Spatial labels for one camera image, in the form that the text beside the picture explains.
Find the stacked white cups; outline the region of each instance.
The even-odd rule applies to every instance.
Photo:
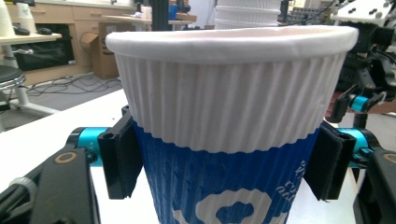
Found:
[[[12,28],[12,21],[8,14],[6,3],[0,0],[0,36],[13,36],[15,35]]]
[[[277,26],[280,0],[219,0],[217,30]]]
[[[18,17],[20,19],[21,28],[30,31],[31,34],[36,33],[35,19],[32,16],[29,5],[25,3],[17,3]]]
[[[151,7],[142,7],[143,17],[145,20],[152,20],[152,8]]]

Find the stool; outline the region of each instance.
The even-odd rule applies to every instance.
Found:
[[[19,87],[25,76],[19,68],[0,65],[0,91],[10,90]],[[5,111],[9,109],[9,106],[0,106],[0,111]],[[0,120],[0,133],[4,131],[2,121]]]

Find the robotic hand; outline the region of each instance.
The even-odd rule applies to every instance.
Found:
[[[350,108],[367,113],[374,105],[391,102],[396,95],[396,79],[391,67],[396,64],[387,49],[395,39],[394,29],[386,25],[393,20],[394,5],[389,1],[358,0],[336,9],[331,19],[336,24],[360,31],[358,43],[347,54],[335,101],[327,121],[338,123]]]
[[[111,128],[76,128],[64,148],[12,181],[0,192],[0,223],[101,223],[90,167],[103,166],[110,199],[131,196],[143,167],[127,110]]]

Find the table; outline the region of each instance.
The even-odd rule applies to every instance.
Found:
[[[152,20],[139,19],[131,16],[105,16],[109,21],[127,21],[130,22],[136,31],[146,31],[146,27],[152,24]],[[192,21],[168,21],[174,31],[181,30],[184,25],[192,24]]]
[[[15,35],[15,36],[7,36],[7,37],[0,36],[0,46],[3,48],[3,52],[5,54],[6,65],[18,68],[17,60],[15,59],[14,54],[12,52],[11,45],[53,41],[56,38],[60,38],[60,37],[62,36],[58,34],[52,34],[52,35],[31,34],[31,35]],[[59,112],[58,110],[55,109],[29,103],[29,99],[27,97],[25,88],[16,88],[15,90],[18,99],[10,101],[9,103],[11,105],[16,106],[17,108],[31,109],[45,115],[51,115]]]
[[[23,176],[64,146],[77,127],[111,127],[121,118],[127,104],[121,91],[115,91],[88,103],[0,133],[0,191],[15,177]],[[103,224],[158,223],[144,170],[130,199],[107,198],[106,181],[101,167],[92,167]],[[346,174],[340,199],[318,202],[303,181],[290,211],[288,224],[355,224],[353,201],[358,191],[350,171]]]

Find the white logo print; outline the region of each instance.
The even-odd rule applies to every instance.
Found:
[[[220,208],[232,206],[238,202],[250,203],[253,206],[253,214],[241,221],[241,224],[248,224],[262,223],[271,206],[272,200],[267,193],[257,189],[224,190],[221,194],[210,194],[198,202],[195,206],[195,215],[204,223],[221,224],[220,220],[216,217],[216,213]],[[286,216],[287,214],[281,214],[280,217],[274,217],[271,223],[283,223]],[[180,224],[189,224],[180,210],[174,211],[174,218]]]

